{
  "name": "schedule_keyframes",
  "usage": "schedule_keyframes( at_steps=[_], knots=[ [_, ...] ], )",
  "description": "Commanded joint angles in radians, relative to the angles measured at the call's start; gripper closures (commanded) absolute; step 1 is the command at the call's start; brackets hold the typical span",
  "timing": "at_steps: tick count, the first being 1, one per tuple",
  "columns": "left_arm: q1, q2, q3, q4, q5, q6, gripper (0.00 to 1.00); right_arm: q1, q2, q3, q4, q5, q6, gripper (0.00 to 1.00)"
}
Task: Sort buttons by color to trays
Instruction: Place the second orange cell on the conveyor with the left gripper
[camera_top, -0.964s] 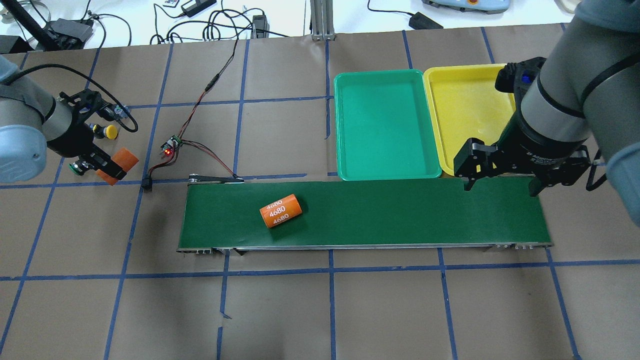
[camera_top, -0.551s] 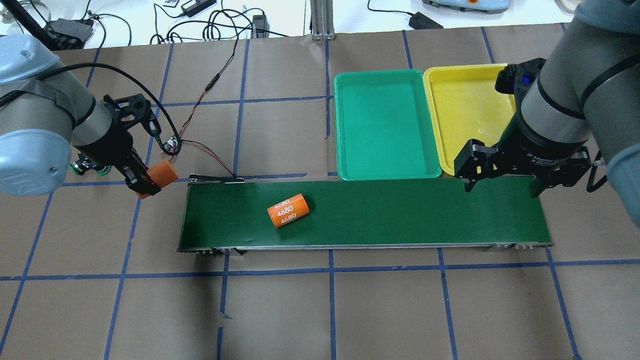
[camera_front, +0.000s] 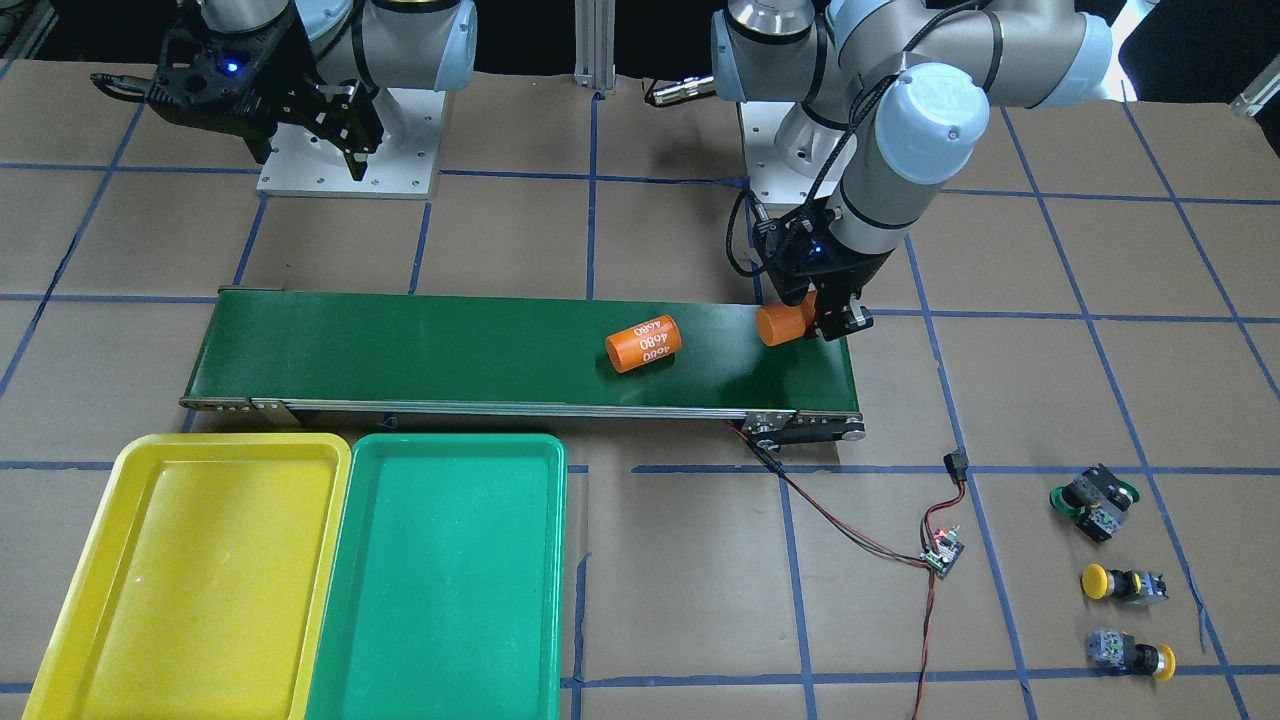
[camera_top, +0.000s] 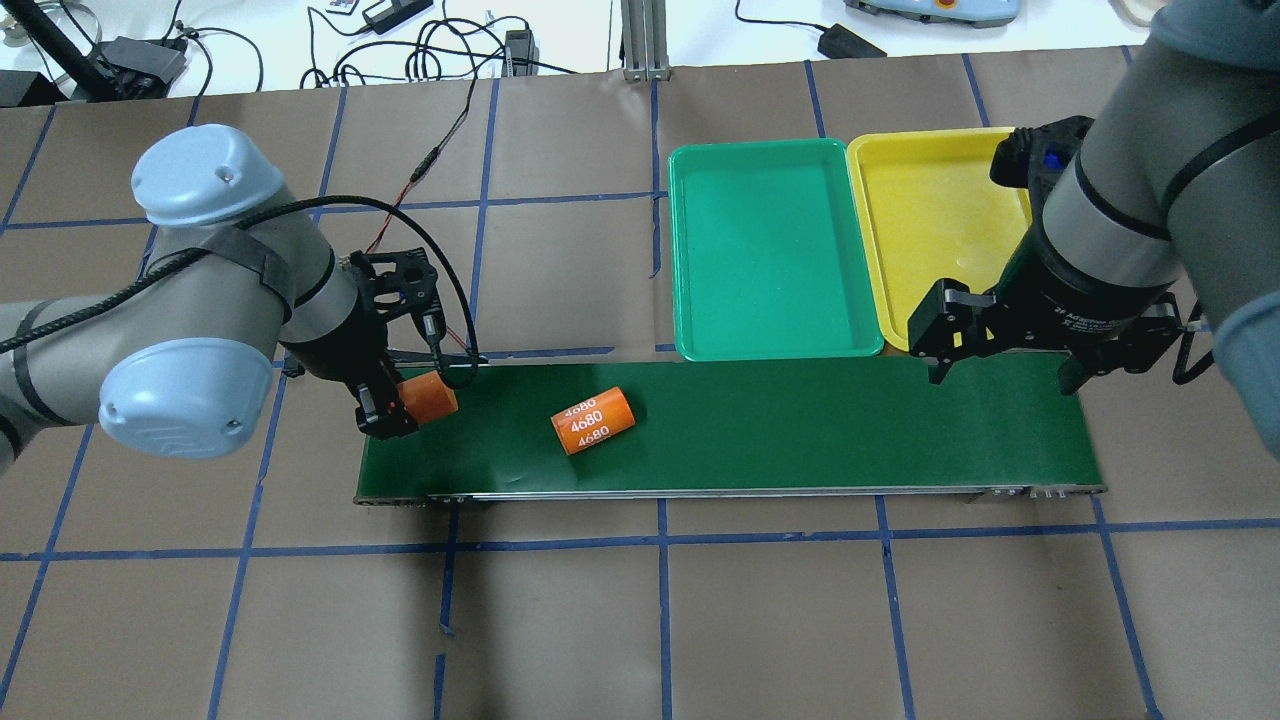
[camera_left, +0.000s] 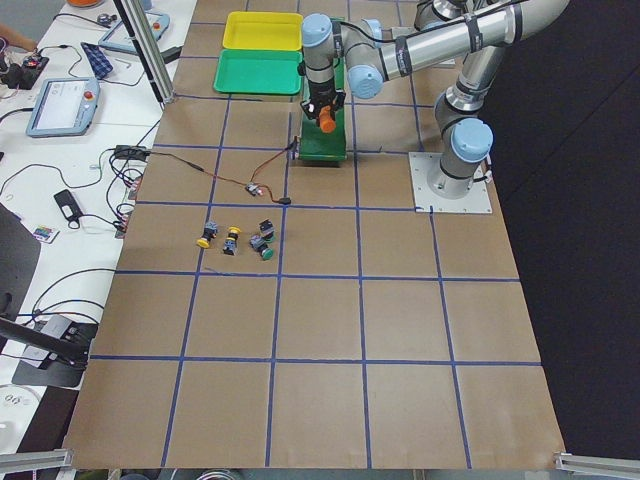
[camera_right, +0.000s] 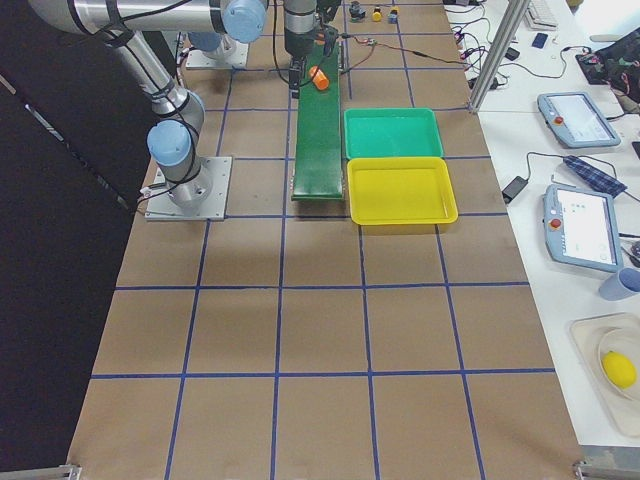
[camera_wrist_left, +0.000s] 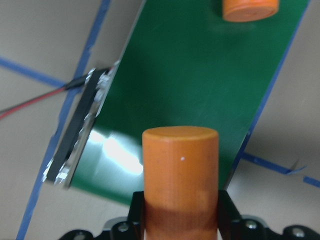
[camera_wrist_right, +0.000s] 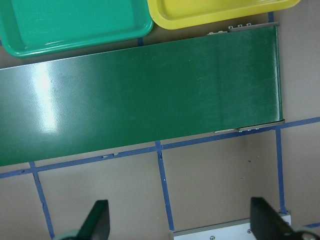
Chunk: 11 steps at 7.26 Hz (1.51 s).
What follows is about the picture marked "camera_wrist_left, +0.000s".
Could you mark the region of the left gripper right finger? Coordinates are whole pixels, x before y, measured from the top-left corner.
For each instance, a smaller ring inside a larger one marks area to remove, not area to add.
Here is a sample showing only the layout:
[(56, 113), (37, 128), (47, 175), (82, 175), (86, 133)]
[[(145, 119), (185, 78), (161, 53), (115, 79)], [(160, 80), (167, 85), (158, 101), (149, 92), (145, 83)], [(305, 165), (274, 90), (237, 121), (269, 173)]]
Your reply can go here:
[(218, 191), (217, 226), (223, 240), (240, 240), (242, 217), (226, 190)]

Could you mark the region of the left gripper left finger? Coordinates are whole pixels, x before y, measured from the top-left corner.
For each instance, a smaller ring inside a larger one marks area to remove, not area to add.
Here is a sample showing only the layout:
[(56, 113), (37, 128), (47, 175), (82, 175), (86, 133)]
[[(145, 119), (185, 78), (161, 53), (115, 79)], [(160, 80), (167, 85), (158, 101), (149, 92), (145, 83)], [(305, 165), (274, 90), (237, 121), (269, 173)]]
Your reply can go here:
[(143, 191), (132, 194), (127, 221), (132, 225), (134, 240), (145, 239), (145, 198)]

